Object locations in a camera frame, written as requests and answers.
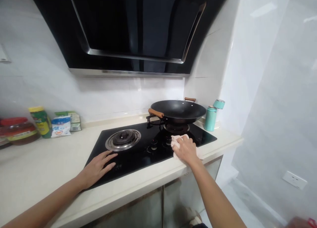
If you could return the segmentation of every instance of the stainless steel burner ring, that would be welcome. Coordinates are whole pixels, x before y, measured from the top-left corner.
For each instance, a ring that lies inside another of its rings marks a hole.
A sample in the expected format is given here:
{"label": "stainless steel burner ring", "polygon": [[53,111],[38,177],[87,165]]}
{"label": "stainless steel burner ring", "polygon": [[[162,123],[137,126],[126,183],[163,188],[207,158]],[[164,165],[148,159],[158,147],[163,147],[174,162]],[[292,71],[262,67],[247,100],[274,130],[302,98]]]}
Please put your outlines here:
{"label": "stainless steel burner ring", "polygon": [[[124,145],[120,145],[120,146],[116,146],[113,144],[113,137],[115,135],[117,135],[118,133],[122,133],[124,131],[130,131],[132,133],[135,134],[135,138],[127,143],[127,144],[124,144]],[[130,149],[132,146],[134,146],[135,144],[137,144],[139,142],[139,140],[141,139],[141,133],[137,130],[134,130],[134,129],[127,129],[127,130],[122,130],[122,131],[119,131],[119,132],[116,132],[115,134],[111,135],[107,140],[106,140],[106,148],[108,150],[113,150],[115,152],[118,152],[118,151],[123,151],[123,150],[127,150],[127,149]]]}

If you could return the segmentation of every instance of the wok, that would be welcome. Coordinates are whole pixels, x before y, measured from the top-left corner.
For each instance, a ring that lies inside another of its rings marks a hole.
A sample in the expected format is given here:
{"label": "wok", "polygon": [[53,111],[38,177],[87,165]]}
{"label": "wok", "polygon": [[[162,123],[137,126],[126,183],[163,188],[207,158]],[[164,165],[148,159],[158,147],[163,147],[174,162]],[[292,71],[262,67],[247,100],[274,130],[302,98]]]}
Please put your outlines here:
{"label": "wok", "polygon": [[196,99],[185,98],[181,100],[164,100],[153,103],[149,109],[149,113],[158,116],[161,120],[174,125],[186,125],[196,122],[204,116],[207,110],[196,103]]}

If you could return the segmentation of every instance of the wok lid handle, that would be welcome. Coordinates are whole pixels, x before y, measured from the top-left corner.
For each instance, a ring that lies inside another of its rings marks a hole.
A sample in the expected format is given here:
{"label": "wok lid handle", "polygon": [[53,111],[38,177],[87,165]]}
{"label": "wok lid handle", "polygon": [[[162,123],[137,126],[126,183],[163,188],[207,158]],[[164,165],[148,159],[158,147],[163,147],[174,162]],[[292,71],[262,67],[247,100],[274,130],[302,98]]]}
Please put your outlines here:
{"label": "wok lid handle", "polygon": [[193,98],[186,98],[186,97],[185,97],[185,101],[186,101],[186,100],[196,102],[196,99],[193,99]]}
{"label": "wok lid handle", "polygon": [[158,116],[159,118],[163,118],[164,117],[164,113],[160,113],[158,111],[155,111],[154,109],[149,109],[149,113],[150,114],[154,114],[155,116]]}

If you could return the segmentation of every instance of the white countertop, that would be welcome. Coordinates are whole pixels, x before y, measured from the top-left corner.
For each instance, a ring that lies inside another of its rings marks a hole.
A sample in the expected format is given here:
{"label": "white countertop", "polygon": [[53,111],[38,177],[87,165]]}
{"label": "white countertop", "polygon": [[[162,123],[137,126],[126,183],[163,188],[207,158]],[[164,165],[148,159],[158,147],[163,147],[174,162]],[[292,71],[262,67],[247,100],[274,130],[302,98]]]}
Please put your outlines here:
{"label": "white countertop", "polygon": [[[71,136],[0,150],[0,226],[75,177],[102,130],[143,122],[144,115],[112,119]],[[221,128],[211,134],[218,139],[198,148],[203,163],[243,142],[240,136]],[[80,227],[190,171],[180,160],[171,158],[85,191],[56,217],[52,227]]]}

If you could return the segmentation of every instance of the hand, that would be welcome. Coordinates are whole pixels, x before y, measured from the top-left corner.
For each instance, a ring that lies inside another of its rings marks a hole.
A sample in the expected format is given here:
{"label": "hand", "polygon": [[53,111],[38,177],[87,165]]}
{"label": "hand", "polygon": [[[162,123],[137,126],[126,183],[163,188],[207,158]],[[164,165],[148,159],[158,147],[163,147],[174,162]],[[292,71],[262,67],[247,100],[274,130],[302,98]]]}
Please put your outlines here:
{"label": "hand", "polygon": [[186,136],[183,136],[182,139],[177,139],[180,148],[177,146],[173,147],[178,158],[185,161],[189,166],[192,166],[194,163],[201,163],[200,159],[197,157],[196,144],[193,143],[192,138],[187,139]]}
{"label": "hand", "polygon": [[87,189],[94,185],[102,176],[109,172],[116,163],[111,163],[105,168],[104,165],[116,157],[118,154],[109,155],[112,150],[105,151],[94,157],[89,164],[75,177],[75,180],[82,186],[82,189]]}

